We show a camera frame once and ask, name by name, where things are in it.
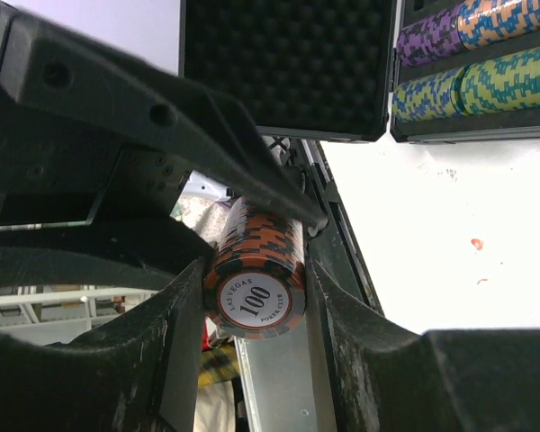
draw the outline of purple poker chip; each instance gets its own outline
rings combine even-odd
[[[414,68],[465,51],[458,33],[461,6],[445,9],[404,27],[397,44],[402,65]]]

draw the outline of white surface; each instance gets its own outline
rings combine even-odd
[[[178,72],[180,0],[10,0],[10,5]]]
[[[267,340],[236,339],[247,417],[253,432],[316,432],[306,318]]]
[[[387,318],[540,327],[540,140],[323,148]]]
[[[196,395],[193,432],[234,432],[234,391],[232,382],[199,388]]]

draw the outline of poker chip label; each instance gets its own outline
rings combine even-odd
[[[237,326],[264,329],[287,315],[290,295],[280,281],[267,274],[244,273],[223,285],[220,308]]]

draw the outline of poker chip case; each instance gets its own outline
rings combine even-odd
[[[412,122],[389,115],[401,83],[540,47],[538,30],[415,67],[400,62],[399,29],[461,2],[183,2],[180,75],[235,95],[265,135],[374,141],[390,128],[397,141],[540,138],[540,107]]]

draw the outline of yellow patterned fabric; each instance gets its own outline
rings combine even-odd
[[[202,352],[202,369],[198,377],[198,387],[231,381],[240,375],[236,348],[223,345]]]

